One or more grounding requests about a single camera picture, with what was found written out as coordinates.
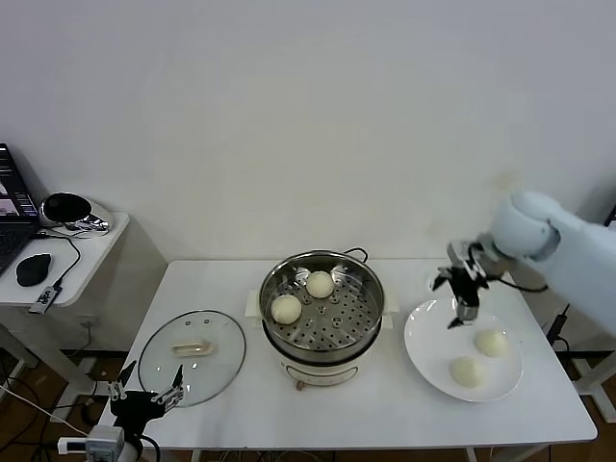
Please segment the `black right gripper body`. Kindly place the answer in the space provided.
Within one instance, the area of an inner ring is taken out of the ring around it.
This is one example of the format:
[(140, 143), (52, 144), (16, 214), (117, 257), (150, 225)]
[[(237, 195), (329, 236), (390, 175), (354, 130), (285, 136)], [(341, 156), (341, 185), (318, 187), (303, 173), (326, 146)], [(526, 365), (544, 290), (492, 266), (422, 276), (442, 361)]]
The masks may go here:
[(454, 271), (454, 296), (465, 307), (479, 307), (478, 285), (464, 269)]

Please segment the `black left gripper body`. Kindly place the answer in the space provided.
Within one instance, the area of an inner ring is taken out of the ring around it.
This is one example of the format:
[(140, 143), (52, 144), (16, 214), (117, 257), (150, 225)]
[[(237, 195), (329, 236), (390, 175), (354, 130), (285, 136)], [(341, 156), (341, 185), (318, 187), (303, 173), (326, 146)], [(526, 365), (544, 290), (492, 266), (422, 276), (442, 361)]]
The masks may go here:
[(114, 426), (146, 426), (166, 413), (155, 392), (126, 392), (125, 398), (111, 401)]

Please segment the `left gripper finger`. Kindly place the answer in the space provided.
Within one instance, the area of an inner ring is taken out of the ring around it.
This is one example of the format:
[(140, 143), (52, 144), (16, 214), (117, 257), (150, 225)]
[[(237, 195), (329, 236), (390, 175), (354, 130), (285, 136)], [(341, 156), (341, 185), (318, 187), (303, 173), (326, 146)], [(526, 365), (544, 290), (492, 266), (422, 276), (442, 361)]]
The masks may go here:
[(126, 367), (124, 367), (115, 380), (108, 382), (108, 396), (110, 399), (126, 399), (125, 386), (137, 365), (137, 361), (134, 360)]
[(183, 370), (184, 367), (180, 364), (171, 385), (150, 399), (152, 403), (161, 406), (165, 412), (174, 408), (184, 397)]

